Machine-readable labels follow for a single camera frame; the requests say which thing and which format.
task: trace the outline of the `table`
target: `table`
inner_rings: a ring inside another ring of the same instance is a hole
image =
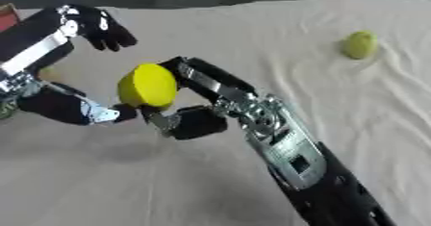
[[[110,105],[139,63],[198,57],[290,102],[398,225],[431,213],[431,0],[307,0],[111,13],[139,38],[119,53],[86,41],[61,80]],[[34,11],[22,11],[28,15]],[[371,30],[378,52],[352,61],[339,41]],[[189,92],[177,106],[203,102]],[[305,225],[237,123],[166,139],[140,119],[63,125],[30,113],[1,122],[0,224]]]

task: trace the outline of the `white tablecloth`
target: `white tablecloth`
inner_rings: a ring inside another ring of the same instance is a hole
[[[102,53],[75,41],[54,68],[63,82],[110,105],[139,63],[204,59],[293,104],[398,225],[431,224],[431,0],[110,11],[139,45]],[[352,61],[338,42],[358,30],[380,48]],[[0,122],[0,225],[306,225],[230,123],[178,142],[140,119],[76,127],[19,113]]]

